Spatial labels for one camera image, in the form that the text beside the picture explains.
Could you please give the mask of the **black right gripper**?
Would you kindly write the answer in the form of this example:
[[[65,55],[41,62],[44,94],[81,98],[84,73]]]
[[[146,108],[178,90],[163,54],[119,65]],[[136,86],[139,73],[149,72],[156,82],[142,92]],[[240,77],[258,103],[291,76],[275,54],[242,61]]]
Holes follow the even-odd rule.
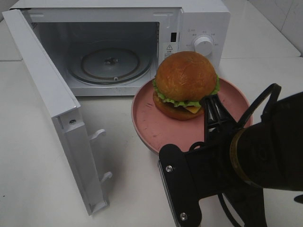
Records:
[[[230,161],[230,142],[238,126],[218,95],[199,102],[204,109],[204,142],[184,154],[188,183],[184,197],[191,206],[199,199],[217,194],[221,203],[226,196],[234,208],[263,208],[263,190],[244,183]]]

